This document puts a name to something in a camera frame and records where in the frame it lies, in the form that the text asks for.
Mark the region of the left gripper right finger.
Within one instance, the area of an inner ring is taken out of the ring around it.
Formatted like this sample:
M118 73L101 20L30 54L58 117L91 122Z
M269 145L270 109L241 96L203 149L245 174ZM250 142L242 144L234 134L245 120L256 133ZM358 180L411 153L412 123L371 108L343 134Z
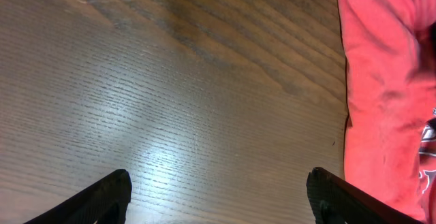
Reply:
M306 187L316 224L421 224L322 167L312 169Z

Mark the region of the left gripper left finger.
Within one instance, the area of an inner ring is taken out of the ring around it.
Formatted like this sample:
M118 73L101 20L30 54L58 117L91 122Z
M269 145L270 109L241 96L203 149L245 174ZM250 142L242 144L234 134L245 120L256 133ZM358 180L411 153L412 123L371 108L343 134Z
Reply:
M124 224L131 192L129 172L118 169L25 224Z

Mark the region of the orange soccer t-shirt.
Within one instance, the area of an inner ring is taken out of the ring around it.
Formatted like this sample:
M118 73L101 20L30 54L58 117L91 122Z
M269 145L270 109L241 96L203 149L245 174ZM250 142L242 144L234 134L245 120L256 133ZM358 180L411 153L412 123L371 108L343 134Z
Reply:
M435 222L435 0L337 0L348 183Z

